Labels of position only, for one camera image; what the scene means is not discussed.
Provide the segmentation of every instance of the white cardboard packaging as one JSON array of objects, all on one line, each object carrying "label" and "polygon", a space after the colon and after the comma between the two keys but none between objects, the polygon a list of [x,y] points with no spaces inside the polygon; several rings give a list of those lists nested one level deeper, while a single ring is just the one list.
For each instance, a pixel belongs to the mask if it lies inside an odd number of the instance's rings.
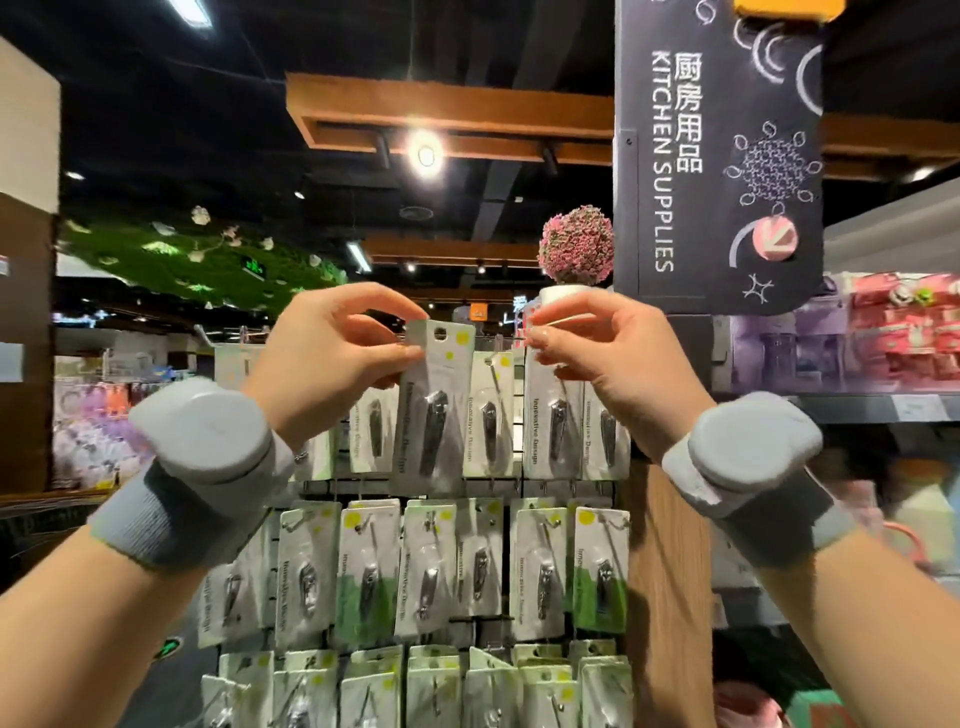
[{"label": "white cardboard packaging", "polygon": [[[407,342],[426,357],[400,377],[393,482],[400,495],[453,493],[462,488],[467,398],[476,329],[442,321],[411,321]],[[440,441],[424,452],[428,398],[446,394]]]}]

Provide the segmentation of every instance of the forearm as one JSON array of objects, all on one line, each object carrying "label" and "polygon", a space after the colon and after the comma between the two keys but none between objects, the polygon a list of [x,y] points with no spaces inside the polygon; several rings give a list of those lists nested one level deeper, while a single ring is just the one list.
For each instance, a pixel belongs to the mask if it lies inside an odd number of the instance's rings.
[{"label": "forearm", "polygon": [[167,576],[82,528],[0,596],[0,728],[109,728],[204,569]]},{"label": "forearm", "polygon": [[758,569],[861,728],[956,725],[960,601],[856,529],[787,569]]}]

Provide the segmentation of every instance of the hanging sign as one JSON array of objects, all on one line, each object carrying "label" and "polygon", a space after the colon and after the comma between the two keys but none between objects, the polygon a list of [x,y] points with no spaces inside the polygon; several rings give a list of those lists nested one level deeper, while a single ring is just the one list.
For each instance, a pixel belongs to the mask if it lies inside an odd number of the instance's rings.
[{"label": "hanging sign", "polygon": [[616,13],[616,290],[671,313],[805,303],[823,274],[818,26],[730,0]]}]

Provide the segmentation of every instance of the wooden ceiling beam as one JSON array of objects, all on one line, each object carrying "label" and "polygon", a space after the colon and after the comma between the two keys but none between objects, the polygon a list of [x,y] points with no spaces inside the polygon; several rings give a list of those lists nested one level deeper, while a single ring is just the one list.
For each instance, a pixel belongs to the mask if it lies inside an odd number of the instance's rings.
[{"label": "wooden ceiling beam", "polygon": [[[607,143],[613,138],[613,98],[556,91],[288,74],[287,109],[315,149],[361,151],[356,147],[368,149],[372,138],[318,124],[535,137],[451,139],[451,157],[517,161],[536,161],[550,137]],[[828,113],[820,132],[826,157],[960,159],[960,124]],[[391,140],[397,149],[402,143],[402,136]],[[608,164],[606,146],[561,143],[557,156],[560,160],[564,152],[569,164]]]},{"label": "wooden ceiling beam", "polygon": [[416,261],[418,265],[489,266],[539,268],[535,243],[474,243],[467,240],[422,240],[392,235],[372,235],[363,241],[364,253],[373,264]]}]

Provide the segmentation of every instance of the fluorescent light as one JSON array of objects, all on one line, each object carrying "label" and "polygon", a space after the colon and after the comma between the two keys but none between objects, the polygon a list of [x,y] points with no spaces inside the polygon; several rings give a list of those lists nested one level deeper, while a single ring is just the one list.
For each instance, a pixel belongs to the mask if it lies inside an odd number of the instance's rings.
[{"label": "fluorescent light", "polygon": [[937,171],[936,167],[919,167],[908,178],[908,182],[919,182]]},{"label": "fluorescent light", "polygon": [[360,268],[362,273],[369,273],[373,270],[373,268],[370,267],[370,262],[364,255],[363,248],[360,247],[359,242],[356,240],[350,240],[347,243],[347,250],[350,251],[350,255],[353,256],[353,261],[357,264],[357,267]]},{"label": "fluorescent light", "polygon": [[419,177],[437,177],[444,168],[444,146],[433,132],[418,130],[407,136],[407,157]]},{"label": "fluorescent light", "polygon": [[169,0],[170,4],[191,28],[212,28],[213,23],[201,0]]}]

